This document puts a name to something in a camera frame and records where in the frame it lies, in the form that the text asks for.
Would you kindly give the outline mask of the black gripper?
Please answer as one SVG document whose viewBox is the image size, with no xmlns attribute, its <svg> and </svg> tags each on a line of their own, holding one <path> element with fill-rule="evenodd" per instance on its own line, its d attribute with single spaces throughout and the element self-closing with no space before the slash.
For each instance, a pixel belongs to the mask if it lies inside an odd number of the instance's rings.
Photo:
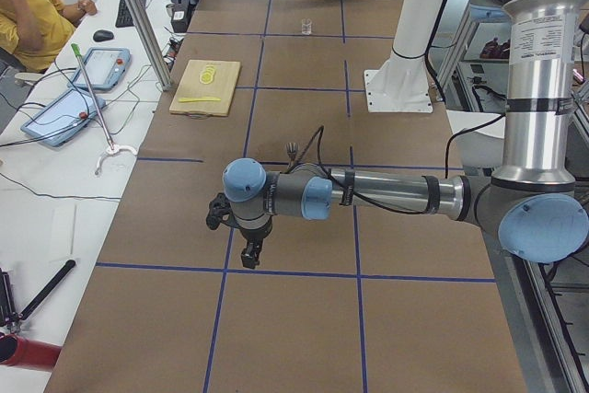
<svg viewBox="0 0 589 393">
<path fill-rule="evenodd" d="M 272 216 L 262 215 L 252 220 L 235 216 L 234 219 L 241 235 L 247 240 L 240 254 L 242 266 L 247 269 L 256 268 L 260 265 L 263 240 L 272 231 Z"/>
</svg>

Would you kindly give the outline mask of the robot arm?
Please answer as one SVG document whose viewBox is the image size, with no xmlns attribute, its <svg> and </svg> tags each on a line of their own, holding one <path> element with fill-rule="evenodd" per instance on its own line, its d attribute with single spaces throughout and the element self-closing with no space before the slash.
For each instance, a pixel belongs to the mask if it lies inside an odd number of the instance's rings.
<svg viewBox="0 0 589 393">
<path fill-rule="evenodd" d="M 578 250 L 588 215 L 574 199 L 565 154 L 572 97 L 574 33 L 587 0 L 470 0 L 475 17 L 511 19 L 502 164 L 489 178 L 400 176 L 327 169 L 295 160 L 284 172 L 240 158 L 224 171 L 224 189 L 207 225 L 238 229 L 242 263 L 260 262 L 275 215 L 324 220 L 333 203 L 372 205 L 397 214 L 444 214 L 479 226 L 524 260 L 550 263 Z"/>
</svg>

